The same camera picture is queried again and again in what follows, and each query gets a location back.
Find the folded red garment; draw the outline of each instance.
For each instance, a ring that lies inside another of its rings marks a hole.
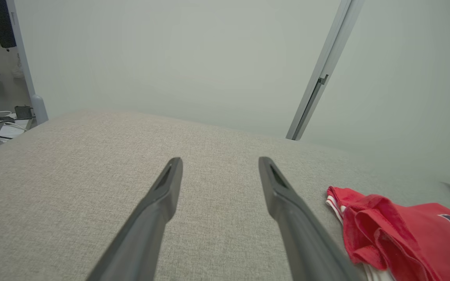
[[[329,187],[343,217],[343,239],[353,263],[389,268],[398,281],[450,281],[450,210],[438,203],[412,207],[390,199]]]

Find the textured gray fabric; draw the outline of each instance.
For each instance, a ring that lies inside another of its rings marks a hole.
[[[342,151],[134,112],[77,112],[0,146],[0,279],[82,280],[172,157],[184,162],[156,279],[290,279],[257,160],[271,157],[343,250],[329,185],[402,205],[450,189]]]

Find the red shirt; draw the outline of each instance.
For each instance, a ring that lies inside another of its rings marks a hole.
[[[343,239],[354,263],[389,268],[398,281],[450,281],[450,210],[438,203],[412,207],[329,187],[344,210]]]

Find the gray floor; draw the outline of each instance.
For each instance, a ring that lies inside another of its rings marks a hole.
[[[6,49],[0,47],[0,110],[14,112],[14,107],[17,105],[31,105],[25,80],[14,79],[11,75],[11,69],[15,65],[16,56],[14,53],[9,53]]]

